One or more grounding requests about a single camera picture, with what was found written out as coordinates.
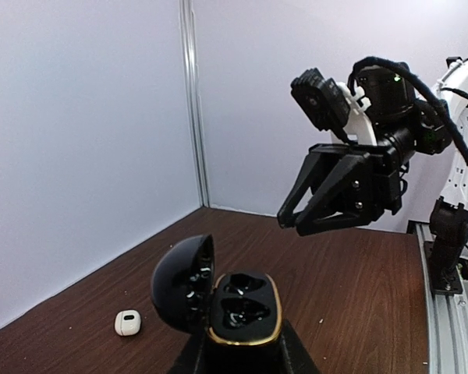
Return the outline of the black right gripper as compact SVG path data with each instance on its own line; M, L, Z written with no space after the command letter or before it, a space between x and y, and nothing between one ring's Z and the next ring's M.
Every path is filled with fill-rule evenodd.
M300 236L366 226L402 206L399 159L390 146L318 144L305 156L277 213L281 228ZM300 211L305 193L313 193Z

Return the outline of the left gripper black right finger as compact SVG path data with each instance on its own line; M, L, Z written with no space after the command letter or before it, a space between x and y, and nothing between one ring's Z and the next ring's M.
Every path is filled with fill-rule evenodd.
M282 322L279 344L278 372L285 374L319 374L312 357L287 319Z

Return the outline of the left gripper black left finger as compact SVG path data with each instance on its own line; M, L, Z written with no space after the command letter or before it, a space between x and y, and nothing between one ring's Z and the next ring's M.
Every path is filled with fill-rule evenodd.
M179 356L173 362L168 374L205 374L204 335L191 335Z

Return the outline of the white charging case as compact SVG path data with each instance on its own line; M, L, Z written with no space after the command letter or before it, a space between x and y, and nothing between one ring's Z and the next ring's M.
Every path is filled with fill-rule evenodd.
M122 310L116 314L114 330L120 337L137 335L141 329L141 316L135 309Z

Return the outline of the black charging case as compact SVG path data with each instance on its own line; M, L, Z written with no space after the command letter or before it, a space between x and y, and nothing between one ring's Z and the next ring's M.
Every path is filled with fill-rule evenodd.
M151 301L174 330L204 335L206 373L278 370L282 305L266 273L215 275L212 235L176 243L151 277Z

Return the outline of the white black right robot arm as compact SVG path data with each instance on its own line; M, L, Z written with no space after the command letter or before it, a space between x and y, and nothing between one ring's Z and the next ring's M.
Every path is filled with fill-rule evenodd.
M468 58L448 58L446 73L427 86L404 62L370 56L348 79L308 69L291 83L292 98L333 141L308 150L280 207L282 228L299 235L366 226L398 213L405 175L416 153L456 148L430 215L424 243L431 290L458 295L459 259L468 242Z

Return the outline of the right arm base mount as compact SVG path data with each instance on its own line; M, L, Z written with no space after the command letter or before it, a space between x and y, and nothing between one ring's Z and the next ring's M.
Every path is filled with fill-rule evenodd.
M462 281L468 281L468 210L462 203L454 206L439 197L430 215L432 241L424 242L428 277L434 295L461 295Z

